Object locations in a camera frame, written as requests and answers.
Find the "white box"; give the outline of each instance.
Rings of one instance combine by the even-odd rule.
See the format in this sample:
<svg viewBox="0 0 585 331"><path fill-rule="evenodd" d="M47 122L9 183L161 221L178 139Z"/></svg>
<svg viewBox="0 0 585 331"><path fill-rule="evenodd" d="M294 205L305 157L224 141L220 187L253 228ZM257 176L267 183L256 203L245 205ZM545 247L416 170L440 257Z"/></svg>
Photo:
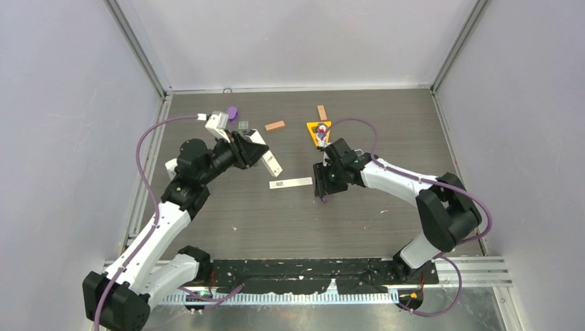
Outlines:
<svg viewBox="0 0 585 331"><path fill-rule="evenodd" d="M266 145L266 142L264 141L264 139L262 139L262 136L260 135L260 132L258 132L258 130L253 130L251 133L252 134L248 133L249 134L248 137L250 137L250 140L253 143L261 143L262 145ZM278 163L275 156L272 154L270 150L268 150L266 153L264 153L264 155L262 155L261 160L266 169L268 169L268 172L273 177L278 177L278 175L282 172L280 164Z"/></svg>

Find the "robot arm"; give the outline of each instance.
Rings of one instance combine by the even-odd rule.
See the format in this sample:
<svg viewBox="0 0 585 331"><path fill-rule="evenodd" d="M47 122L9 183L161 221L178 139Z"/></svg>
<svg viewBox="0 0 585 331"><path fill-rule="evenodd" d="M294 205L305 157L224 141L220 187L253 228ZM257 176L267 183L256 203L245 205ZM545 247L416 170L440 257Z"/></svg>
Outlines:
<svg viewBox="0 0 585 331"><path fill-rule="evenodd" d="M139 331L150 310L173 290L189 281L205 280L211 271L209 254L187 246L165 267L152 271L171 241L195 218L207 201L213 179L235 166L248 169L260 159L272 176L281 169L268 146L252 130L246 136L224 129L227 114L199 115L216 138L213 149L199 139L185 141L179 156L166 164L171 182L161 197L159 219L153 216L130 247L105 272L90 272L83 280L86 316L94 320L100 297L113 275L122 269L101 311L99 323L114 331ZM131 262L128 258L134 255Z"/></svg>
<svg viewBox="0 0 585 331"><path fill-rule="evenodd" d="M358 155L343 139L325 147L325 153L325 162L313 166L316 197L346 191L353 184L390 193L417 207L423 230L393 257L393 269L402 278L413 275L441 252L453 250L482 222L468 197L420 181L431 179L464 189L454 174L417 174L376 157L383 165L419 179L412 180L372 162L370 153Z"/></svg>

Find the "orange block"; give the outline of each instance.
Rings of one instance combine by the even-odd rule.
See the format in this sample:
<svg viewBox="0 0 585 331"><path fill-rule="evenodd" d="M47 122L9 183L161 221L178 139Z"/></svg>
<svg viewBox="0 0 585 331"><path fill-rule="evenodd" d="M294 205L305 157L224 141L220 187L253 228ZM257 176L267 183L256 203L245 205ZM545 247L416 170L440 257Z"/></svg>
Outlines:
<svg viewBox="0 0 585 331"><path fill-rule="evenodd" d="M271 124L267 124L264 127L266 128L266 131L269 132L276 129L284 128L284 121L278 121Z"/></svg>
<svg viewBox="0 0 585 331"><path fill-rule="evenodd" d="M327 121L327 114L325 113L325 106L317 106L317 110L319 111L319 118L322 121Z"/></svg>

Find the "black tape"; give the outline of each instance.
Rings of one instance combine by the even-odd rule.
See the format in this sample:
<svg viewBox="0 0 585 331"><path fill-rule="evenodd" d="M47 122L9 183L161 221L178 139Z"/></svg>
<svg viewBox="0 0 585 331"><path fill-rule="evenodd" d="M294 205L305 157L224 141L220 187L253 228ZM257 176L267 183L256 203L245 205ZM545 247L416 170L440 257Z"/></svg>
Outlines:
<svg viewBox="0 0 585 331"><path fill-rule="evenodd" d="M385 285L415 285L421 275L402 281L393 273L391 261L376 259L261 259L213 261L213 284L228 293L243 284L242 293L313 294L327 290L336 280L339 294L387 293ZM425 283L437 284L434 265L422 272Z"/></svg>

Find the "yellow triangle block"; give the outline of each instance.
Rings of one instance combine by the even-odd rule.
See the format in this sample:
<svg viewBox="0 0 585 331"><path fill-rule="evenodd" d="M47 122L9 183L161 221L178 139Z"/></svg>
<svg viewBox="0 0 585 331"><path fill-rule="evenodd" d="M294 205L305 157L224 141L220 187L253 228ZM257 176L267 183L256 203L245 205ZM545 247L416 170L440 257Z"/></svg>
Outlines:
<svg viewBox="0 0 585 331"><path fill-rule="evenodd" d="M315 143L315 147L317 147L319 145L317 143L317 126L319 125L319 123L325 123L325 125L328 127L331 126L331 121L307 122L307 129L309 130L311 138L313 139L313 143ZM327 136L325 136L326 143L329 142L329 134L330 133L331 133L331 131L327 131Z"/></svg>

